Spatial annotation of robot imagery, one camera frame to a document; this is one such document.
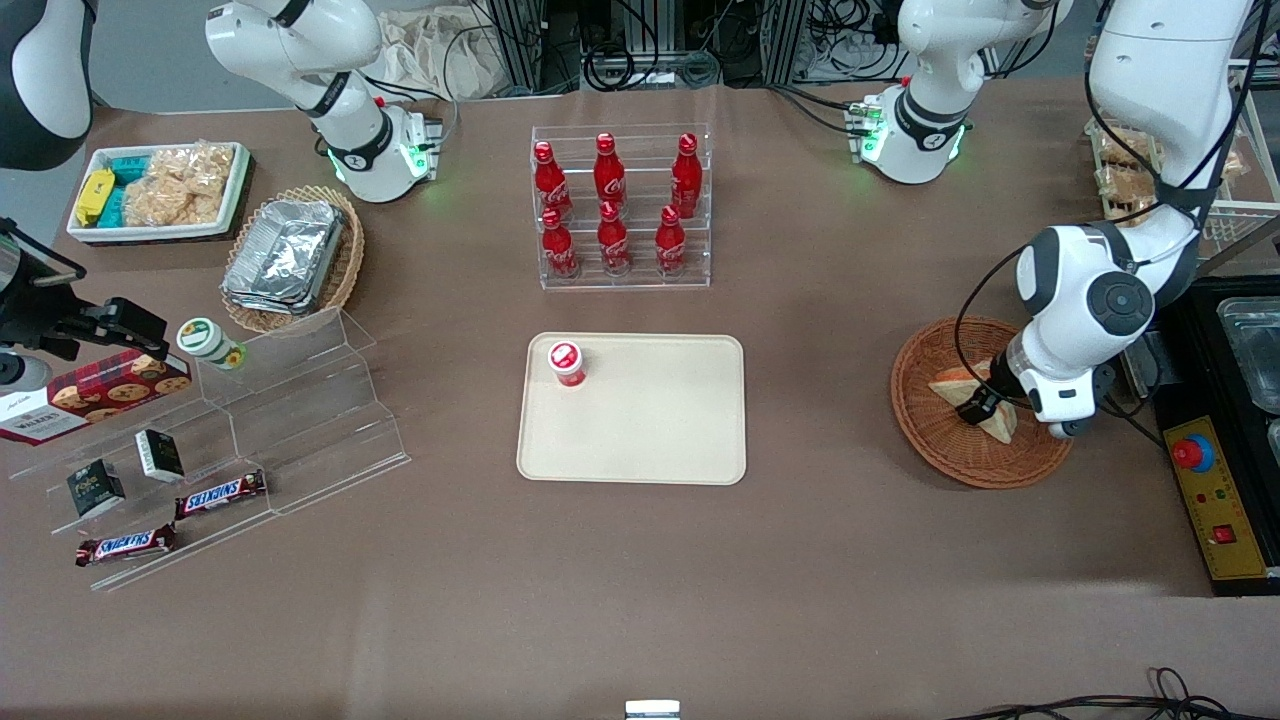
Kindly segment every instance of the bread slice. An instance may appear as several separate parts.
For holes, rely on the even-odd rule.
[[[982,379],[991,377],[991,363],[978,363],[973,369]],[[934,375],[929,389],[938,393],[952,407],[959,407],[973,397],[973,391],[978,389],[978,380],[973,379],[969,370],[964,368],[951,368]],[[1010,404],[1000,402],[996,405],[996,414],[978,423],[978,427],[991,437],[1009,445],[1014,442],[1014,432],[1018,429],[1018,411]]]

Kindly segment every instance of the snickers bar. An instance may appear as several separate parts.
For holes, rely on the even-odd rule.
[[[76,564],[81,568],[113,560],[146,557],[172,552],[177,546],[173,523],[146,533],[134,533],[105,541],[84,541],[76,551]]]
[[[179,497],[174,501],[177,509],[174,510],[173,519],[182,520],[183,518],[189,518],[196,512],[207,512],[209,510],[227,505],[233,500],[252,497],[264,492],[266,492],[266,482],[262,479],[262,471],[255,470],[229,483],[211,487],[189,497]]]

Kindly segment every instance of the round wicker basket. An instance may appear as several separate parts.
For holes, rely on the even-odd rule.
[[[320,304],[316,306],[316,311],[326,307],[342,307],[356,288],[356,275],[360,274],[360,263],[365,259],[365,231],[360,225],[360,217],[356,215],[356,209],[352,208],[351,201],[343,197],[340,192],[328,187],[306,186],[285,190],[271,200],[268,200],[268,202],[274,200],[300,200],[305,202],[323,200],[335,208],[340,208],[346,213],[347,222],[342,228],[338,241],[340,245],[338,246],[338,252],[334,255],[333,266],[329,269],[324,290],[320,292]],[[236,243],[232,246],[230,256],[227,259],[228,268],[236,261],[236,256],[239,255],[241,247],[244,245],[244,236],[248,234],[248,228],[265,206],[266,202],[260,205],[244,224],[241,225],[241,231],[236,236]],[[227,297],[223,297],[223,305],[237,325],[260,333],[283,328],[305,316],[250,310],[236,305]]]
[[[979,488],[1020,488],[1048,477],[1066,459],[1069,441],[1050,434],[1048,427],[1021,407],[1014,442],[1005,445],[982,428],[960,420],[955,409],[929,389],[942,370],[957,366],[952,328],[955,318],[938,320],[911,336],[893,361],[890,395],[893,415],[929,465]],[[1014,337],[1000,320],[968,316],[960,328],[960,346],[970,363],[989,360]]]

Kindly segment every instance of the acrylic bottle rack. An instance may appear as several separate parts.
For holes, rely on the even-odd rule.
[[[604,272],[600,243],[595,231],[600,224],[600,204],[595,193],[591,169],[595,165],[595,137],[613,133],[618,159],[627,177],[627,245],[631,270],[622,277]],[[698,211],[681,220],[685,229],[685,270],[673,278],[658,273],[654,236],[660,224],[662,208],[671,202],[671,165],[676,161],[677,142],[682,133],[698,136],[698,159],[703,165],[703,188]],[[564,170],[573,220],[567,224],[573,236],[573,251],[581,265],[575,278],[561,278],[549,272],[541,249],[541,211],[532,174],[538,163],[530,143],[530,186],[532,188],[534,240],[538,250],[538,275],[543,290],[662,290],[708,287],[712,282],[712,135],[705,123],[646,126],[573,126],[535,127],[532,142],[548,141],[556,161]]]

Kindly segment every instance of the brown table surface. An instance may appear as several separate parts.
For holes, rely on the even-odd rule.
[[[618,717],[673,697],[694,720],[928,719],[1147,694],[1153,665],[1280,714],[1280,605],[1207,597],[1147,441],[1102,418],[1043,483],[970,491],[890,410],[915,329],[1044,224],[1097,217],[1078,81],[991,83],[964,152],[923,187],[851,165],[764,91],[577,92],[462,118],[438,182],[358,206],[348,310],[380,343],[375,384],[413,462],[105,594],[47,534],[42,488],[8,484],[13,716]],[[530,127],[687,120],[716,141],[712,288],[544,293]],[[252,150],[251,206],[334,184],[297,111],[105,111],[90,146],[200,137]],[[92,272],[84,297],[224,316],[227,243],[60,247]],[[1025,320],[1009,275],[975,310]],[[737,337],[745,479],[522,479],[525,347],[543,331]]]

